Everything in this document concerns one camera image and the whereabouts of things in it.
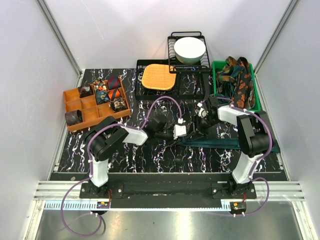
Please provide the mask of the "rolled navy orange striped tie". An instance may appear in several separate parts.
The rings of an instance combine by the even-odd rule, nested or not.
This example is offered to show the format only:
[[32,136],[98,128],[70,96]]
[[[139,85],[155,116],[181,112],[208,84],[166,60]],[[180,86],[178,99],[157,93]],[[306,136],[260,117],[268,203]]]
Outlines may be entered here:
[[124,93],[123,93],[122,87],[112,89],[108,92],[108,97],[111,101],[114,101],[115,99],[123,97],[123,96],[124,96]]

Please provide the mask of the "brown teal patterned tie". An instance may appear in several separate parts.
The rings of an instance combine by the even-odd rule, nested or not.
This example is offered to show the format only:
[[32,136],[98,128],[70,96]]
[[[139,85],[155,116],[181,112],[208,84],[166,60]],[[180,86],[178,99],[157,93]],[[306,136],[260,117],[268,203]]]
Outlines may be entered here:
[[232,56],[225,60],[223,68],[215,71],[216,91],[219,96],[229,99],[233,96],[241,71],[242,67]]

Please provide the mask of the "rolled colourful floral tie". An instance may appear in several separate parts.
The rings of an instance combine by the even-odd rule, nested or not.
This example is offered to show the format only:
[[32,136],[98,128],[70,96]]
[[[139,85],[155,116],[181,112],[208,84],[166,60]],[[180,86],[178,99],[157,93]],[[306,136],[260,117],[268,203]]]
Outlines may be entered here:
[[109,90],[107,80],[95,81],[93,86],[95,92],[107,92]]

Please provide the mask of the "orange woven pot holder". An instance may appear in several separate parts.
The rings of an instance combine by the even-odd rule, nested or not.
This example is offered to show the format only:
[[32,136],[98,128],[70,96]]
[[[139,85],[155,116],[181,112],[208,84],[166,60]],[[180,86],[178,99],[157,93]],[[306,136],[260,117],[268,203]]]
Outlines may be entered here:
[[170,73],[169,65],[150,64],[142,74],[141,84],[150,90],[168,91],[176,83],[176,74]]

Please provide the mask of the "rolled dark floral tie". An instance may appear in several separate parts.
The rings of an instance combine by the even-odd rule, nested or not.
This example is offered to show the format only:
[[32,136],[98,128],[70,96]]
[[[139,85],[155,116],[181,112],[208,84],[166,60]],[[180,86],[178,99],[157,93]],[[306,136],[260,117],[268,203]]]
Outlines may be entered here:
[[84,85],[84,86],[79,86],[77,88],[77,90],[78,90],[80,98],[89,97],[89,96],[92,96],[94,94],[93,89],[92,89],[90,84]]

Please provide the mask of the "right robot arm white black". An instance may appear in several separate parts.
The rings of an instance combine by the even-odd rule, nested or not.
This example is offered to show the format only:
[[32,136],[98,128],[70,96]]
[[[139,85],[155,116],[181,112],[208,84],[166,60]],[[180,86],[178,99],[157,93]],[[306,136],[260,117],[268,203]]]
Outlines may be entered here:
[[211,96],[197,105],[186,137],[191,141],[208,137],[208,129],[219,122],[237,127],[241,150],[238,163],[222,190],[232,198],[241,198],[251,188],[257,165],[271,152],[274,134],[265,111],[254,113],[235,107],[231,99]]

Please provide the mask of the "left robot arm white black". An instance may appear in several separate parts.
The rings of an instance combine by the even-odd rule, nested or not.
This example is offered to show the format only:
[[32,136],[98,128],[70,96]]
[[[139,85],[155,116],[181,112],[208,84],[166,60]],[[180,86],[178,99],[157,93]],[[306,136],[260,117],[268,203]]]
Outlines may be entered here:
[[187,126],[182,118],[166,127],[164,115],[156,115],[142,127],[133,127],[118,123],[113,116],[108,116],[89,130],[83,141],[89,156],[90,192],[97,198],[108,193],[107,182],[109,159],[121,144],[142,146],[148,139],[163,139],[167,143],[176,143],[179,137],[187,135]]

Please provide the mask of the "navy tie orange flowers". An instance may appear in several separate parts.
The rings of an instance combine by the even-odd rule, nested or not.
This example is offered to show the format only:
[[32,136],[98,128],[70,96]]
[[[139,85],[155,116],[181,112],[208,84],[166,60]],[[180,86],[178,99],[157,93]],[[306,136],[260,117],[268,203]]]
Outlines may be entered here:
[[241,66],[241,72],[238,75],[237,86],[230,99],[240,109],[253,109],[256,105],[256,100],[250,63],[245,57],[239,57],[236,60]]

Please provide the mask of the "brown blue tie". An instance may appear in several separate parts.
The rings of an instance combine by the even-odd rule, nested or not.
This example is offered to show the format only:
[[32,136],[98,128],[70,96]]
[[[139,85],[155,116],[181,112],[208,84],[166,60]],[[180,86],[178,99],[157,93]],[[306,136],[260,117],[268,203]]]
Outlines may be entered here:
[[82,112],[79,109],[66,112],[64,118],[67,126],[73,126],[83,122]]

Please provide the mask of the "dark green tie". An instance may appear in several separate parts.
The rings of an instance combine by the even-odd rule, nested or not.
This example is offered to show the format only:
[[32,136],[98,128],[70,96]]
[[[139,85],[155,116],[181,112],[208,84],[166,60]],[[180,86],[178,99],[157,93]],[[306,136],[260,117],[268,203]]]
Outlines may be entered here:
[[202,135],[184,136],[180,137],[177,145],[197,148],[211,148],[211,149],[227,149],[227,150],[260,150],[257,143],[251,145],[239,142],[239,138],[210,138]]

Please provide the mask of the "rolled beige patterned tie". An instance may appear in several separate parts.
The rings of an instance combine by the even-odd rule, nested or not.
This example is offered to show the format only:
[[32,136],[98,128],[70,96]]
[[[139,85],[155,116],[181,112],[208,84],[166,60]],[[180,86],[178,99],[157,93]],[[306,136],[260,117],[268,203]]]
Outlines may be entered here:
[[126,100],[123,97],[115,98],[114,101],[110,103],[110,107],[115,113],[128,109]]

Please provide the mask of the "orange wooden divided box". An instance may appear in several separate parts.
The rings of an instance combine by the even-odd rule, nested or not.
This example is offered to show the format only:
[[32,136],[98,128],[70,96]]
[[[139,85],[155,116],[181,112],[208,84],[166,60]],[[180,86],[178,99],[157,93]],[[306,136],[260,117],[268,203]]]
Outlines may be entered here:
[[67,129],[70,132],[79,131],[88,127],[92,127],[94,125],[99,124],[106,117],[112,116],[115,119],[120,119],[127,117],[131,114],[130,105],[128,99],[126,97],[124,85],[122,83],[122,77],[117,76],[121,81],[121,88],[123,89],[123,97],[127,104],[127,110],[114,112],[111,107],[110,101],[108,103],[97,105],[96,102],[96,92],[94,89],[94,83],[85,84],[90,85],[93,90],[93,95],[80,98],[78,88],[66,90],[63,92],[63,100],[65,106],[65,112],[71,112],[75,110],[80,110],[82,114],[82,122],[79,124],[67,126]]

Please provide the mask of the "rolled maroon striped tie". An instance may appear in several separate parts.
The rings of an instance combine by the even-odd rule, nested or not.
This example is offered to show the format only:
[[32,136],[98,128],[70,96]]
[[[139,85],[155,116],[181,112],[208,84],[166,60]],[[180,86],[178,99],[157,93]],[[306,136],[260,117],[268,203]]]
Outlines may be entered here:
[[114,90],[120,88],[121,85],[121,78],[120,77],[111,77],[107,80],[107,86],[109,90]]

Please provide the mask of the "rolled blue paisley tie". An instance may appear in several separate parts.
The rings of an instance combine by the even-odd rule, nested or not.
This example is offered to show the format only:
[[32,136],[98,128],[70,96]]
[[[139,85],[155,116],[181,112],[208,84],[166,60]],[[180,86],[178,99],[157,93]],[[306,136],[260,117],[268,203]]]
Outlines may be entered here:
[[96,99],[96,104],[97,105],[102,105],[105,103],[109,103],[111,100],[108,96],[108,93],[105,91],[97,91],[95,93],[95,99]]

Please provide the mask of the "white bowl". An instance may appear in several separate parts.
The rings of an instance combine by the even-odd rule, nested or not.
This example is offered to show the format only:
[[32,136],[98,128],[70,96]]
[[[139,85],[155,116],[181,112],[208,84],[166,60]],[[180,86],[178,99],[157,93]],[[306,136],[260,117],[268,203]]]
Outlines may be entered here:
[[206,52],[206,45],[195,37],[178,39],[174,46],[176,58],[185,65],[193,65],[201,60]]

